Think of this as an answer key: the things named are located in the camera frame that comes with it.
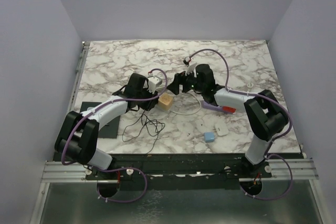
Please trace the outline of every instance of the metal floor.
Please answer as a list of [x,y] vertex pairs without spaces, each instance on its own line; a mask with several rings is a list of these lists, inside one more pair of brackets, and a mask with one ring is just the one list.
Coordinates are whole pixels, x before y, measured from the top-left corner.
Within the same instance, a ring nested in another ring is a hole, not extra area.
[[[281,194],[288,182],[263,182],[260,196]],[[139,192],[119,192],[130,199]],[[308,180],[295,180],[285,198],[260,201],[240,190],[148,191],[131,204],[97,199],[95,184],[51,184],[41,223],[316,224],[322,223]]]

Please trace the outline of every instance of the white block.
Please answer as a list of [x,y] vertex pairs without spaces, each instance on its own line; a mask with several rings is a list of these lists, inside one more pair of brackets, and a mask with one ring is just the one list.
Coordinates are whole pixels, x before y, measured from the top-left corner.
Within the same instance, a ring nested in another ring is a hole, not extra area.
[[218,136],[225,136],[229,133],[229,130],[224,121],[219,121],[215,125]]

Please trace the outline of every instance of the purple object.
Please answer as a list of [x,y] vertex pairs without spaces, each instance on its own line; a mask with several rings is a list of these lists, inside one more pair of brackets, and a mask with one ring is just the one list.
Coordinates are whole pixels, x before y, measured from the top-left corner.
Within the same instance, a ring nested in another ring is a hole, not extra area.
[[207,110],[219,111],[219,112],[223,112],[225,114],[233,114],[233,113],[230,113],[230,112],[227,112],[227,111],[223,110],[222,107],[213,106],[211,104],[206,103],[205,101],[201,101],[201,103],[202,103],[202,107],[207,109]]

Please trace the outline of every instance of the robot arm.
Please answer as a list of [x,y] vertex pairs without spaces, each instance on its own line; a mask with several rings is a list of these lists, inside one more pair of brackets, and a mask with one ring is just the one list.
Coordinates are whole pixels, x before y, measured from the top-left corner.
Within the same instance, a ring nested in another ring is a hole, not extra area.
[[87,116],[76,130],[82,131],[81,136],[73,135],[71,137],[66,149],[66,156],[83,165],[89,164],[100,169],[107,169],[111,164],[112,157],[97,149],[99,130],[117,116],[133,110],[136,106],[147,111],[151,110],[158,103],[159,98],[149,99],[158,96],[156,88],[161,83],[162,79],[157,76],[147,78],[133,73],[128,84],[123,87],[124,90],[116,91],[106,102],[81,113],[69,112],[55,142],[55,150],[59,153],[64,151],[71,132],[79,124],[79,121]]
[[272,144],[271,139],[275,134],[281,132],[289,122],[286,113],[269,101],[272,99],[277,102],[271,91],[264,90],[257,97],[230,92],[224,86],[216,84],[208,64],[189,65],[187,71],[175,74],[173,82],[167,89],[177,95],[180,91],[180,85],[182,85],[183,93],[193,90],[195,93],[201,94],[204,101],[211,105],[226,106],[247,113],[254,133],[251,145],[243,160],[249,170],[253,170],[265,159],[265,153]]

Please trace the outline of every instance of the black mat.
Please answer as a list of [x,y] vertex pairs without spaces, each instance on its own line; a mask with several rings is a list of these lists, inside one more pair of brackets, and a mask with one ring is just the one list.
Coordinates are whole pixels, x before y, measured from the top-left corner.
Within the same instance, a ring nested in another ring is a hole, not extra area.
[[[94,108],[100,105],[101,102],[82,102],[80,107],[80,112],[88,110],[88,108]],[[106,124],[98,133],[98,137],[101,138],[117,138],[118,128],[119,128],[120,116],[113,119],[111,122]]]

